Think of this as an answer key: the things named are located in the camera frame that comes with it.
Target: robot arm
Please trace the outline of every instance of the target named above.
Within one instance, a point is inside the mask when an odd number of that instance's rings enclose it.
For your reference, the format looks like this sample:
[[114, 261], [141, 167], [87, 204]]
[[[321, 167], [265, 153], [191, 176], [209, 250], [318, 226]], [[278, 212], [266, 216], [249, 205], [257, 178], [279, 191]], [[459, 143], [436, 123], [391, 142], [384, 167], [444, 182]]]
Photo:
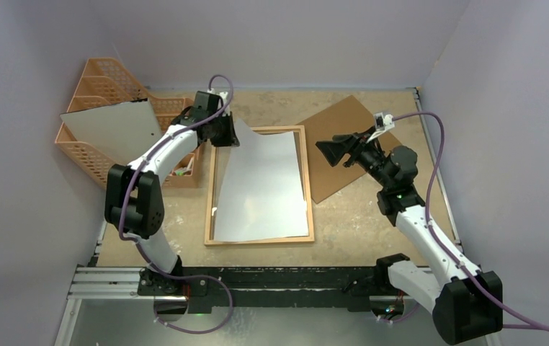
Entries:
[[[469, 272], [475, 273], [476, 280], [501, 301], [500, 279], [494, 272], [481, 272], [445, 236], [431, 216], [426, 220], [425, 202], [413, 183], [418, 174], [416, 153], [398, 146], [386, 154], [378, 136], [393, 127], [392, 117], [381, 113], [375, 115], [375, 122], [376, 126], [363, 133], [337, 135], [332, 141], [319, 141], [316, 145], [331, 166], [349, 154], [345, 167], [359, 164], [383, 186], [378, 193], [380, 212], [412, 241], [431, 269], [431, 273], [425, 272], [408, 257], [396, 254], [377, 261], [376, 280], [415, 298], [432, 314], [437, 331], [451, 345], [501, 330], [502, 310], [476, 290], [443, 247], [461, 259]], [[442, 245], [430, 233], [428, 223]]]
[[225, 105], [227, 92], [214, 94], [196, 93], [193, 106], [176, 117], [166, 133], [146, 154], [127, 166], [114, 165], [107, 175], [105, 220], [120, 231], [125, 193], [133, 175], [138, 173], [125, 209], [124, 226], [120, 236], [134, 239], [151, 261], [150, 268], [157, 267], [166, 273], [181, 276], [182, 262], [166, 241], [162, 230], [164, 202], [161, 186], [175, 166], [201, 143], [210, 141], [214, 146], [238, 146], [234, 132], [232, 113], [228, 109], [211, 121], [205, 122]]

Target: wooden table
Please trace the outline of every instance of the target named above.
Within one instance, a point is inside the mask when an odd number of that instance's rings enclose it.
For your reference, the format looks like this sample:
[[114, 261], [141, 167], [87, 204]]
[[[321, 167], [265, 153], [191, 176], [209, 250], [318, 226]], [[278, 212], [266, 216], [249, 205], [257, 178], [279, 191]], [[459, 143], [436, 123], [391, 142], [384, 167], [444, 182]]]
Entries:
[[[191, 97], [194, 92], [167, 92], [165, 97]], [[403, 92], [237, 91], [231, 109], [250, 126], [294, 125], [318, 111], [354, 95], [371, 112], [390, 110], [394, 115], [415, 112], [414, 94]], [[417, 152], [417, 191], [424, 196], [433, 163], [421, 121], [398, 121], [392, 133]], [[204, 242], [207, 174], [210, 147], [203, 156], [202, 183], [197, 189], [164, 190], [164, 232], [171, 248], [189, 266], [363, 266], [379, 257], [403, 252], [417, 265], [426, 262], [412, 243], [378, 210], [380, 185], [367, 174], [325, 201], [313, 202], [315, 242], [281, 245], [206, 247]], [[439, 185], [432, 197], [432, 215], [453, 239], [452, 227]], [[128, 241], [120, 241], [107, 225], [99, 267], [142, 267], [145, 262]]]

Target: storage basket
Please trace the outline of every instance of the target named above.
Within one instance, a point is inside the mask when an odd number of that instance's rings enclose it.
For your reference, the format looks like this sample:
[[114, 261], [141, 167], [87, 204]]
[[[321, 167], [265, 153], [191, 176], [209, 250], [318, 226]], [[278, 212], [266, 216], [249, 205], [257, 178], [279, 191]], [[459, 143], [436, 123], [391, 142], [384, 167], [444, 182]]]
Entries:
[[[153, 96], [114, 58], [90, 58], [86, 62], [67, 112], [115, 105], [143, 98], [149, 99], [163, 134], [173, 118], [179, 115], [185, 107], [193, 104], [192, 99], [189, 98]], [[54, 143], [102, 188], [107, 186], [107, 173], [113, 164], [128, 164], [128, 162], [115, 162], [90, 143], [77, 141], [64, 123], [58, 131]], [[196, 149], [192, 153], [196, 159], [200, 157], [198, 151], [199, 149]], [[176, 178], [180, 177], [169, 175], [164, 181], [163, 187], [178, 186], [171, 181]]]

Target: white board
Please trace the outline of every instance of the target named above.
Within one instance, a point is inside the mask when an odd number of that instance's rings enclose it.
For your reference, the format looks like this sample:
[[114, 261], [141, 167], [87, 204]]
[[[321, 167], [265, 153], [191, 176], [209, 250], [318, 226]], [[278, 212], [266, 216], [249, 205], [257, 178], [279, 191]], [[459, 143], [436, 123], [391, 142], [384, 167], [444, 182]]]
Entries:
[[137, 159], [162, 137], [147, 99], [64, 113], [61, 118], [77, 141], [120, 164]]
[[215, 212], [213, 239], [251, 241], [308, 236], [306, 202], [292, 132], [260, 135], [242, 120]]

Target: table top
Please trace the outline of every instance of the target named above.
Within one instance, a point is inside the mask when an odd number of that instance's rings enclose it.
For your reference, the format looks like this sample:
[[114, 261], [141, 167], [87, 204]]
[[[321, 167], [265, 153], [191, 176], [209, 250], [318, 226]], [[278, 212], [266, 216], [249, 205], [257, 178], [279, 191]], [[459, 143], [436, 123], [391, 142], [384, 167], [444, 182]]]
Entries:
[[[162, 92], [159, 97], [191, 97], [195, 92]], [[416, 112], [414, 93], [330, 91], [235, 91], [233, 116], [250, 126], [294, 125], [330, 105], [355, 96], [371, 112], [395, 115]], [[425, 196], [433, 170], [432, 157], [419, 117], [396, 122], [392, 134], [419, 156], [415, 186]], [[201, 185], [195, 189], [164, 189], [164, 233], [186, 266], [367, 266], [376, 259], [402, 252], [417, 265], [426, 265], [414, 245], [380, 214], [376, 194], [380, 185], [365, 174], [319, 204], [313, 202], [315, 242], [304, 244], [239, 244], [206, 247], [205, 213], [210, 146], [202, 157]], [[447, 206], [439, 184], [432, 191], [432, 216], [453, 238]], [[105, 229], [99, 267], [142, 267], [145, 262], [117, 230]]]

